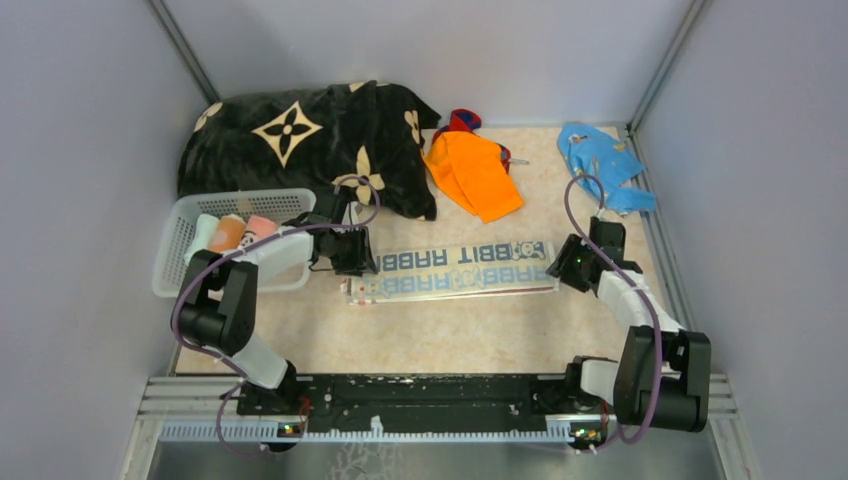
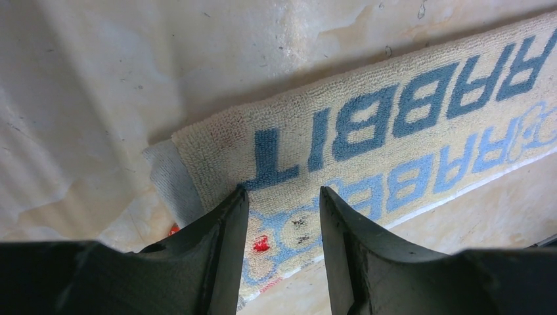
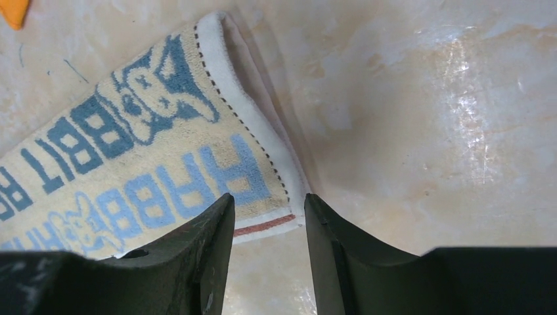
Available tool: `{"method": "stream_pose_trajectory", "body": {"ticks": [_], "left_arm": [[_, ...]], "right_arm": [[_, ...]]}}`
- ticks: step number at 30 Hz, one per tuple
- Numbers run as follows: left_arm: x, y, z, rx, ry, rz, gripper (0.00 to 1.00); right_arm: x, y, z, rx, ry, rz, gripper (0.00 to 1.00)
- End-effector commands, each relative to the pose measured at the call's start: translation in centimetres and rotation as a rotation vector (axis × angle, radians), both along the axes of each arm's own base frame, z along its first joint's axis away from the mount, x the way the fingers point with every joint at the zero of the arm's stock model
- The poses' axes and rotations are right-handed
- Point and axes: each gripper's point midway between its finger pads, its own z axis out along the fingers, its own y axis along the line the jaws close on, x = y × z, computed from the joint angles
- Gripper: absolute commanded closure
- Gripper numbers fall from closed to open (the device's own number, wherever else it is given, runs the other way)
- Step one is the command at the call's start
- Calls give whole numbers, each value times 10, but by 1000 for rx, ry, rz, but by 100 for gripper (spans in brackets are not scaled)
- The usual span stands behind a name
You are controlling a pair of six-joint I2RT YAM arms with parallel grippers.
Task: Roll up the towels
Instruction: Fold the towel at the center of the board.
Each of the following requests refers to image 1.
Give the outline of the striped rabbit print towel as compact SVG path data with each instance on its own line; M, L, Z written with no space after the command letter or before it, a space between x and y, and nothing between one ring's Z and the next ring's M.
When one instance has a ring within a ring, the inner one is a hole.
M551 247L532 240L380 254L376 274L349 277L341 291L355 306L557 291L546 273Z

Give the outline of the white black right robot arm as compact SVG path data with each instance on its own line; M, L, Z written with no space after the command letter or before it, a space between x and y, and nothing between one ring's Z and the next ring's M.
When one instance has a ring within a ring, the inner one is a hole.
M618 360L577 356L563 398L576 412L606 403L623 425L700 432L707 423L711 342L660 305L641 267L624 257L625 227L594 217L588 236L570 235L547 272L592 293L626 330Z

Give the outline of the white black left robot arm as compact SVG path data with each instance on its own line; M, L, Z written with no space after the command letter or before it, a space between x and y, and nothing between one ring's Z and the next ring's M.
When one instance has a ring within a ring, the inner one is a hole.
M351 193L319 195L315 206L256 240L222 253L200 250L188 265L170 320L182 346L220 359L277 414L300 399L294 365L256 332L259 288L297 265L325 258L343 276L378 271L366 222L353 222Z

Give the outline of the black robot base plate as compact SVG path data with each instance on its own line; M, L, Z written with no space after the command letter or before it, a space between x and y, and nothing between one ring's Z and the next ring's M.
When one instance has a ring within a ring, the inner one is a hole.
M291 415L320 432L364 431L374 416L392 432L423 433L529 431L548 416L610 415L562 374L312 374L285 393L247 384L236 399L241 416Z

